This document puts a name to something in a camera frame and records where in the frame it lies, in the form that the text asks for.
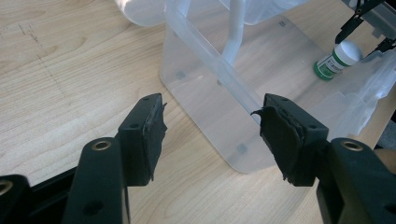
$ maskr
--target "translucent plastic box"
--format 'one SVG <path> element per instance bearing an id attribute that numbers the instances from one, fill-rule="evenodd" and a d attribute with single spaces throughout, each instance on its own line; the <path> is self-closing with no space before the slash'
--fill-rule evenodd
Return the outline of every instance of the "translucent plastic box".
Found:
<path id="1" fill-rule="evenodd" d="M 325 53 L 288 19 L 269 19 L 267 12 L 251 21 L 244 17 L 255 25 L 244 26 L 240 48 L 233 43 L 237 47 L 230 60 L 222 53 L 235 20 L 230 20 L 227 2 L 221 2 L 166 1 L 161 79 L 239 172 L 275 164 L 259 136 L 259 118 L 250 116 L 261 108 L 265 93 L 285 96 L 308 110 L 330 128 L 332 139 L 359 133 L 395 82 L 394 51 L 376 52 L 331 82 L 319 79 L 312 66 Z"/>

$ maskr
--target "wooden table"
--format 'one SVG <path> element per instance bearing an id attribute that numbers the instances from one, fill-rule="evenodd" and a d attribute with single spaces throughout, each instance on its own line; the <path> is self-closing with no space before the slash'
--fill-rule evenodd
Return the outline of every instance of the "wooden table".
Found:
<path id="1" fill-rule="evenodd" d="M 312 0 L 285 15 L 330 51 L 351 13 Z M 315 188 L 289 185 L 276 167 L 239 174 L 210 145 L 159 79 L 163 32 L 130 23 L 112 0 L 1 1 L 0 175 L 35 185 L 76 166 L 86 143 L 161 92 L 169 129 L 155 181 L 129 189 L 133 223 L 320 223 Z M 363 24 L 351 37 L 365 53 L 380 42 L 371 32 Z M 395 99 L 393 88 L 358 139 L 375 145 Z"/>

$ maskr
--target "white bottle cap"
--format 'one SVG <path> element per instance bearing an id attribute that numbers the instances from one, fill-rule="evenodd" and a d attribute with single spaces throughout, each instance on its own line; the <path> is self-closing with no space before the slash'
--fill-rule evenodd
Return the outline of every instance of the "white bottle cap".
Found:
<path id="1" fill-rule="evenodd" d="M 350 40 L 344 40 L 334 49 L 337 57 L 347 65 L 353 65 L 363 58 L 359 47 Z"/>

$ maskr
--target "light wood surface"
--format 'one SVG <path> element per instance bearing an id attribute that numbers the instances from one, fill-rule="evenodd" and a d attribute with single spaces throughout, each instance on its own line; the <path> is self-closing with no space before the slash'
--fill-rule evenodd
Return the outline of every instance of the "light wood surface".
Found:
<path id="1" fill-rule="evenodd" d="M 312 0 L 285 15 L 330 51 L 351 13 Z M 163 32 L 131 24 L 112 0 L 1 1 L 0 175 L 35 185 L 76 166 L 86 143 L 161 92 L 168 131 L 155 181 L 129 189 L 132 223 L 322 222 L 315 188 L 291 186 L 276 167 L 239 174 L 210 145 L 159 79 Z M 359 32 L 368 53 L 379 40 L 367 24 Z M 358 139 L 375 144 L 395 99 L 393 88 Z"/>

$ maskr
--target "pill bottle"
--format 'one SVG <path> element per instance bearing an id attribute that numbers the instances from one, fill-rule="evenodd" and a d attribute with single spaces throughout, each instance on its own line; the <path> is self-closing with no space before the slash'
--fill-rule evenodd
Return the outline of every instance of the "pill bottle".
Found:
<path id="1" fill-rule="evenodd" d="M 314 71 L 318 77 L 331 80 L 335 74 L 362 58 L 359 47 L 352 41 L 344 40 L 332 50 L 332 54 L 326 55 L 314 64 Z"/>

